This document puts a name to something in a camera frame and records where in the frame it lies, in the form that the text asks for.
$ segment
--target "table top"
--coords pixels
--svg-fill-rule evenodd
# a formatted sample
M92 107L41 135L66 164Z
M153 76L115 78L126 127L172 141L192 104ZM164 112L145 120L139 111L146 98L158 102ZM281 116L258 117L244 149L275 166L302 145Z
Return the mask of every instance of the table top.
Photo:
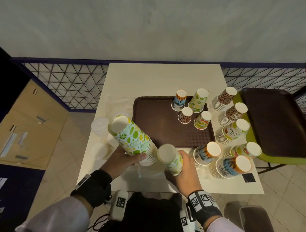
M132 118L133 103L141 96L175 96L178 89L185 89L188 96L193 96L197 89L209 91L207 106L212 114L212 127L216 136L222 128L218 117L222 112L213 109L212 100L227 87L220 65L203 64L127 64L111 63L109 65L95 118L106 117L109 120L118 111L127 112ZM96 160L93 148L96 143L106 143L91 131L78 181L85 174L99 169L105 160ZM245 137L240 137L228 145L220 145L221 149L246 143ZM182 148L187 153L192 149ZM200 179L205 191L210 193L233 194L264 194L255 165L252 161L251 172L256 182L245 183L241 175L231 179L216 179L209 174L208 167L205 179ZM141 191L141 192L177 192L164 174L145 178L139 177L137 166L130 167L124 174L113 180L112 190Z

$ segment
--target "wrist strap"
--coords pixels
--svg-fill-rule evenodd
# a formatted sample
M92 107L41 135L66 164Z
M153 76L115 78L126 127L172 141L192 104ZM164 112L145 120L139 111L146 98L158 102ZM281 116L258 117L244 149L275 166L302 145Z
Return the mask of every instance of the wrist strap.
M78 194L84 197L87 202L95 208L102 205L111 194L111 182L111 176L107 172L99 169L94 171L91 175L86 175L77 184L76 189L73 190L70 195Z
M191 209L192 216L203 225L210 217L222 213L213 199L213 197L204 190L194 191L188 196L188 204Z

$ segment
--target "person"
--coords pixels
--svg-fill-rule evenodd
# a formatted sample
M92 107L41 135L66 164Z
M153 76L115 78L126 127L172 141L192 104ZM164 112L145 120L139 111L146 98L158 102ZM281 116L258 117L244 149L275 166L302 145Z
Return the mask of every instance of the person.
M184 151L179 153L183 158L182 172L177 176L168 172L165 172L165 175L179 192L188 198L192 215L195 215L203 229L207 232L242 232L239 227L222 217L215 201L202 189L193 158ZM111 193L111 181L130 165L145 158L145 153L127 156L123 152L114 152L99 170L78 183L70 197L42 210L18 226L15 231L87 231L94 207L103 204ZM169 200L157 200L145 198L136 192L126 203L123 220L109 220L100 231L183 231L180 218L181 198L177 199L177 194Z

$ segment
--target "lavender shirt sleeve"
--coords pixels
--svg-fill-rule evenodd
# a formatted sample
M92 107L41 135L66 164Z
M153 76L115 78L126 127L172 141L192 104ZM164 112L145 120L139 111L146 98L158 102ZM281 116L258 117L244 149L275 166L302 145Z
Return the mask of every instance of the lavender shirt sleeve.
M244 232L234 223L226 218L218 218L214 220L208 227L207 232Z
M70 196L49 206L18 226L17 232L86 232L89 214L85 206Z

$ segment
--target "black pants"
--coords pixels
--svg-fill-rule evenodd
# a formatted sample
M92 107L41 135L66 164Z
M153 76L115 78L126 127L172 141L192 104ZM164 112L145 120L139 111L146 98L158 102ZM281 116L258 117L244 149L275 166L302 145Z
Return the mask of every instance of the black pants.
M179 193L169 200L157 200L135 192L127 202L123 220L108 221L100 231L182 232L181 202Z

